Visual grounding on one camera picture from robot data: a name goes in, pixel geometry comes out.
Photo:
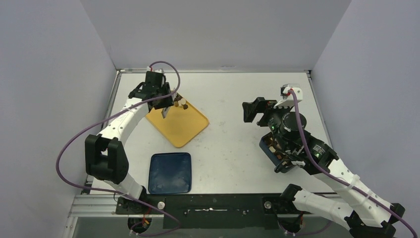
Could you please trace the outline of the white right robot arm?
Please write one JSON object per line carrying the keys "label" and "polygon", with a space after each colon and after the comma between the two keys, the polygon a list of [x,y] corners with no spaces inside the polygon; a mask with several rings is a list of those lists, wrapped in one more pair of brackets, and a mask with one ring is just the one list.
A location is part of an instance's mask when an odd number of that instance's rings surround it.
{"label": "white right robot arm", "polygon": [[340,225],[355,238],[395,236],[395,223],[402,220],[404,206],[373,192],[329,145],[306,131],[307,121],[292,97],[280,102],[258,97],[244,102],[242,108],[245,123],[262,115],[257,125],[269,129],[268,151],[277,156],[278,172],[285,172],[286,167],[301,168],[334,194],[329,197],[289,184],[280,196],[284,211],[320,216]]}

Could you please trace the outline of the blue chocolate box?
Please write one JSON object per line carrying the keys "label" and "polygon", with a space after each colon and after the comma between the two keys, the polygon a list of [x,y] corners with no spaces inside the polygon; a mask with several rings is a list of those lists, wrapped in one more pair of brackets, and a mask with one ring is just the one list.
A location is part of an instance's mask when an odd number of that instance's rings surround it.
{"label": "blue chocolate box", "polygon": [[287,155],[277,150],[277,145],[278,144],[274,140],[271,132],[264,135],[259,142],[259,146],[262,151],[274,164],[274,172],[285,174],[292,170],[295,166],[292,164],[290,158]]}

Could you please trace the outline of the metal tweezers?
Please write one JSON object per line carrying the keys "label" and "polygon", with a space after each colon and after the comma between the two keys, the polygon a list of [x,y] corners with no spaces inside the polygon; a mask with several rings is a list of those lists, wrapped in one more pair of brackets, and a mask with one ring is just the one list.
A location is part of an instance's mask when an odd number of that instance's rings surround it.
{"label": "metal tweezers", "polygon": [[163,119],[165,119],[167,117],[169,110],[170,110],[170,107],[166,107],[166,108],[162,109],[161,115],[162,115]]}

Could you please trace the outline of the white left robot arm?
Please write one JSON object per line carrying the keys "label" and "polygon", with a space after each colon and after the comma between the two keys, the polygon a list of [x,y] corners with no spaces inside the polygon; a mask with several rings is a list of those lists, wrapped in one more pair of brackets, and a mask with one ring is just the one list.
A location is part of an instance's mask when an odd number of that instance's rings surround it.
{"label": "white left robot arm", "polygon": [[163,70],[149,69],[145,80],[129,93],[118,115],[97,135],[89,135],[85,139],[87,174],[121,192],[136,213],[147,209],[148,199],[142,196],[145,188],[129,174],[124,144],[150,111],[161,110],[162,118],[166,118],[174,99]]}

